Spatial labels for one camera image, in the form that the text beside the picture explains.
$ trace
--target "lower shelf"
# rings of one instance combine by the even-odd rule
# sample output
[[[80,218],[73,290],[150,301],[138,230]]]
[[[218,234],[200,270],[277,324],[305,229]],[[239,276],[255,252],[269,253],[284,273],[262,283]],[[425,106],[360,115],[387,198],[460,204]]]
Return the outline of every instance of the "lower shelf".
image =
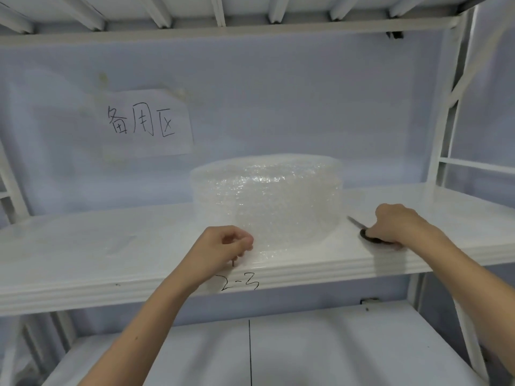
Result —
[[[403,203],[482,265],[515,261],[515,210],[424,184],[350,189],[346,209],[374,222]],[[141,302],[201,230],[191,203],[33,217],[0,231],[0,316]],[[428,271],[409,251],[365,243],[346,219],[322,242],[249,253],[197,291],[214,294]]]
[[[75,386],[118,335],[85,337],[44,386]],[[406,302],[172,328],[145,386],[485,386]]]

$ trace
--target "roll of bubble wrap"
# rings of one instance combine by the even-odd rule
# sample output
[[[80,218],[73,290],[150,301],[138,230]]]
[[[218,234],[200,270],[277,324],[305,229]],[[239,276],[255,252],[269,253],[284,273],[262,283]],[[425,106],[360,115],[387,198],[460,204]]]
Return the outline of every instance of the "roll of bubble wrap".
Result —
[[[236,225],[254,236],[254,252],[325,238],[339,223],[341,161],[275,154],[213,162],[191,172],[199,225]]]

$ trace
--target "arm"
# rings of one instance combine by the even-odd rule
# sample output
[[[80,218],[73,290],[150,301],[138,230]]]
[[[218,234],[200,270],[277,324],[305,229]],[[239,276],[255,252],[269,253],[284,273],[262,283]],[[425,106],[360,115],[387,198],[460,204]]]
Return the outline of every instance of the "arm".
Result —
[[[141,386],[184,301],[253,242],[237,227],[208,227],[79,386]]]
[[[515,375],[515,290],[463,253],[437,227],[401,204],[382,204],[367,236],[398,242],[433,269]]]

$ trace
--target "handwritten label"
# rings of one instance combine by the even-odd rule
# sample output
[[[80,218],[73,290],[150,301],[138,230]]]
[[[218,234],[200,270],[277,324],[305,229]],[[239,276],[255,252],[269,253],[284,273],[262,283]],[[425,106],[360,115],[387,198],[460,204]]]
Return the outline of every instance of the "handwritten label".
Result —
[[[96,100],[105,156],[133,158],[190,153],[193,136],[184,102],[168,90],[129,90]]]
[[[254,287],[253,290],[259,287],[259,282],[255,279],[255,273],[254,272],[245,272],[243,274],[244,278],[243,280],[239,279],[228,279],[226,276],[223,275],[215,275],[218,277],[221,277],[225,280],[225,284],[223,285],[222,289],[220,291],[229,290],[232,288],[242,288],[245,286],[251,286]]]

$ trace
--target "left hand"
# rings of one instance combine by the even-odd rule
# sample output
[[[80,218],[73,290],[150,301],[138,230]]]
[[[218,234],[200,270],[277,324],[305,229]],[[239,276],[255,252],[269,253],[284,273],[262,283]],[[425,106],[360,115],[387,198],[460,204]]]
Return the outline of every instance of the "left hand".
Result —
[[[172,274],[195,290],[229,261],[252,250],[253,243],[253,236],[239,227],[208,227]]]

